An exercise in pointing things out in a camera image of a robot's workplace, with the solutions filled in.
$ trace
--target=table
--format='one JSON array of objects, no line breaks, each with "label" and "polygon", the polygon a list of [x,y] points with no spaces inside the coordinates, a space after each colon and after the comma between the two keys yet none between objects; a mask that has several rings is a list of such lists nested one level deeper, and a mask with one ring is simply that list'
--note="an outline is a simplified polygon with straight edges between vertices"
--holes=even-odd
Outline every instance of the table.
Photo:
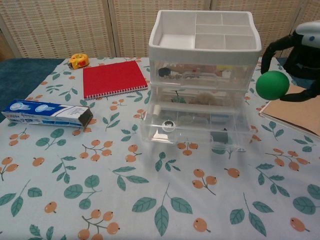
[{"label": "table", "polygon": [[[90,66],[130,60],[149,80],[148,58]],[[85,129],[0,124],[0,239],[319,237],[319,141],[258,115],[259,64],[245,97],[255,134],[236,152],[143,142],[149,90],[85,101],[82,70],[67,61],[27,99],[90,106],[93,120]],[[270,69],[283,71],[275,59]]]}]

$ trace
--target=white organizer tray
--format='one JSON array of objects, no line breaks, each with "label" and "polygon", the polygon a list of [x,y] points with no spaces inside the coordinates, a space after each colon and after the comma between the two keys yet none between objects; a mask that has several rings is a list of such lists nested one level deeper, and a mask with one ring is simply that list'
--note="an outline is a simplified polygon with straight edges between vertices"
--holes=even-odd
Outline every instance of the white organizer tray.
[{"label": "white organizer tray", "polygon": [[251,65],[260,52],[253,16],[244,11],[160,10],[149,39],[154,61]]}]

